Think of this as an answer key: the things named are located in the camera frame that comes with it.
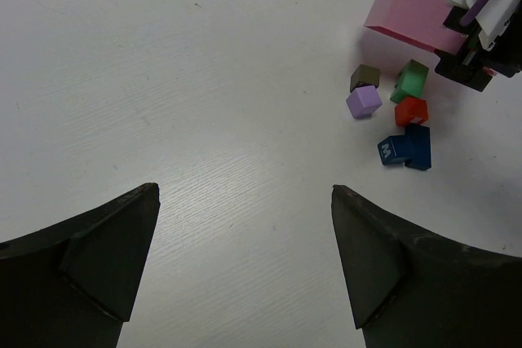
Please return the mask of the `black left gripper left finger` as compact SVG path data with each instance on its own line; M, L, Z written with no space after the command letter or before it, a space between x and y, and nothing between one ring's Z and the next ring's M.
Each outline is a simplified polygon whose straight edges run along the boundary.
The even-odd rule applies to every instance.
M3 347L114 347L130 320L160 209L145 183L1 244Z

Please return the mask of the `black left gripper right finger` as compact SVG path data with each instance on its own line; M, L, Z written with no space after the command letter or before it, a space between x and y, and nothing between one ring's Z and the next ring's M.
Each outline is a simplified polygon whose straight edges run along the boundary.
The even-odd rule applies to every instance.
M440 236L343 185L331 213L368 347L520 346L520 258Z

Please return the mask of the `brown wood block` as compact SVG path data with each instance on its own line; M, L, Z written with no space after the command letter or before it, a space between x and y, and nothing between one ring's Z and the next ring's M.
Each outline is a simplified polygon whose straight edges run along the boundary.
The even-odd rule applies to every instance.
M360 64L353 72L350 80L350 92L363 86L379 87L381 72L378 68Z

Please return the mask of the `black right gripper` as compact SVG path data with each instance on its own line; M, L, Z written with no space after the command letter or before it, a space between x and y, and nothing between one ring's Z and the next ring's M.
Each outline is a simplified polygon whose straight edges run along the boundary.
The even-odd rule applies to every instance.
M521 0L489 0L468 25L461 21L467 9L445 2L449 13L443 26L461 34L464 42L454 53L436 51L437 74L482 91L496 74L513 77L521 72Z

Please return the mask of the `purple wood block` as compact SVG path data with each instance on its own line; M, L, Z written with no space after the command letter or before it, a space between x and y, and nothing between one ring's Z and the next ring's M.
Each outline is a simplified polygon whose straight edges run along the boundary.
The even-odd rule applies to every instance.
M383 102L375 86L356 88L346 99L347 106L353 118L370 117Z

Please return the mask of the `pink plastic box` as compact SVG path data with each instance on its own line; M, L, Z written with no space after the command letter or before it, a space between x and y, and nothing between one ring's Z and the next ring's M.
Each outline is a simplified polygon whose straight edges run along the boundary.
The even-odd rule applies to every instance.
M364 26L428 52L456 54L465 38L446 29L447 0L374 0Z

